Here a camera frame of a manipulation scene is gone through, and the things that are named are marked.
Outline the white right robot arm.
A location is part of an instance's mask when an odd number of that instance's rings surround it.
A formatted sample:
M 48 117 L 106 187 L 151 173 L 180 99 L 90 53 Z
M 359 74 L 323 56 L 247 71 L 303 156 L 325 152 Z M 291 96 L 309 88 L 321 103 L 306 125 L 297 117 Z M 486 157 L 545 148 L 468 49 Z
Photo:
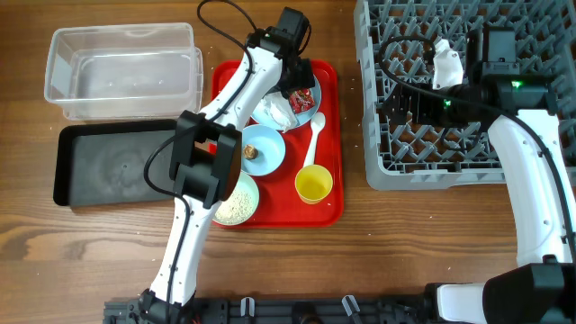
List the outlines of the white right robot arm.
M 397 121 L 443 129 L 477 122 L 502 167 L 517 233 L 517 267 L 484 283 L 432 283 L 424 317 L 439 323 L 572 323 L 575 198 L 549 76 L 520 72 L 516 34 L 485 26 L 460 56 L 428 42 L 431 85 L 397 80 L 384 104 Z

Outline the yellow plastic cup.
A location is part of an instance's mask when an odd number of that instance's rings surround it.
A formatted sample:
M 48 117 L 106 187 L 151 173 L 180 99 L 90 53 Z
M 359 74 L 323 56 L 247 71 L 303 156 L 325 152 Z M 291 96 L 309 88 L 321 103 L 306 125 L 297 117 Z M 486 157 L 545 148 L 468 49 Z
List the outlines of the yellow plastic cup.
M 332 191 L 333 184 L 332 174 L 320 165 L 303 167 L 294 180 L 297 194 L 307 204 L 316 204 L 325 199 Z

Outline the red snack wrapper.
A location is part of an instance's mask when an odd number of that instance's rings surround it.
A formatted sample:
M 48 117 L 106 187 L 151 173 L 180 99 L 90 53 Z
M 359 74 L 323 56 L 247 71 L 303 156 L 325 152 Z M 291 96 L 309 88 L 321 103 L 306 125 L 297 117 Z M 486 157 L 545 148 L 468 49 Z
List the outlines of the red snack wrapper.
M 315 105 L 315 100 L 310 89 L 301 89 L 292 92 L 289 96 L 289 104 L 294 113 L 305 113 Z

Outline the brown food scrap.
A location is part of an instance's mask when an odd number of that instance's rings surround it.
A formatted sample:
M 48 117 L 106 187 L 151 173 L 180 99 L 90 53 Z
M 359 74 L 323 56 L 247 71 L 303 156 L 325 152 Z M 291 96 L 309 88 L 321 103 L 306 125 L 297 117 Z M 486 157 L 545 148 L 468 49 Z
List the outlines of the brown food scrap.
M 258 155 L 259 155 L 259 151 L 256 149 L 256 147 L 254 145 L 247 144 L 243 148 L 243 157 L 246 160 L 256 159 L 258 157 Z

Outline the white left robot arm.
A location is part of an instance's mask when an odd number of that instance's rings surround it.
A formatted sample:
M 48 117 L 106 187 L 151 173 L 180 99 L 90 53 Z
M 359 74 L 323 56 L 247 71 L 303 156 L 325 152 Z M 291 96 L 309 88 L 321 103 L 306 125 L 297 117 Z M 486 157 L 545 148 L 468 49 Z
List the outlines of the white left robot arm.
M 309 19 L 289 7 L 276 25 L 253 27 L 246 41 L 238 44 L 243 58 L 228 83 L 199 112 L 182 112 L 174 135 L 149 156 L 144 180 L 159 192 L 149 171 L 164 149 L 172 149 L 168 175 L 174 186 L 167 195 L 175 200 L 175 216 L 157 276 L 139 297 L 135 322 L 194 321 L 203 246 L 216 211 L 239 180 L 241 131 L 265 95 L 288 95 L 313 86 L 311 63 L 301 56 L 310 36 Z

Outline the white napkin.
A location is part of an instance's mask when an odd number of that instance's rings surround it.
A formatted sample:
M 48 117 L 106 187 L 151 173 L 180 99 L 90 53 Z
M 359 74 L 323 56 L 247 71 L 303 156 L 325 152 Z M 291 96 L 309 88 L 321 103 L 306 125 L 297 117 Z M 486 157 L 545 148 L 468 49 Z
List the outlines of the white napkin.
M 282 132 L 290 131 L 299 124 L 289 101 L 280 93 L 265 95 L 253 111 L 252 119 Z

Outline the green bowl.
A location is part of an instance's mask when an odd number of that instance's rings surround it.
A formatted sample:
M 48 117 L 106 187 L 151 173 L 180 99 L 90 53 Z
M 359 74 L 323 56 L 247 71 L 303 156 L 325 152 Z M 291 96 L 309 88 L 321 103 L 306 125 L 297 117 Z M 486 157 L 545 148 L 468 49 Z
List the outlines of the green bowl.
M 246 222 L 256 212 L 259 197 L 256 182 L 250 175 L 241 172 L 232 194 L 221 204 L 213 220 L 223 226 L 236 226 Z

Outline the white rice pile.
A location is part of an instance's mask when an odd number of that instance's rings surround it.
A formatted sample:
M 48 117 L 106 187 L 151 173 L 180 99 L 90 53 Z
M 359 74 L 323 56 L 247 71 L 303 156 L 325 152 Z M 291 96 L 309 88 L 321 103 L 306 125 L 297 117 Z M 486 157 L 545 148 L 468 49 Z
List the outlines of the white rice pile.
M 215 220 L 223 225 L 236 225 L 246 221 L 253 212 L 250 192 L 245 189 L 235 190 L 216 211 Z

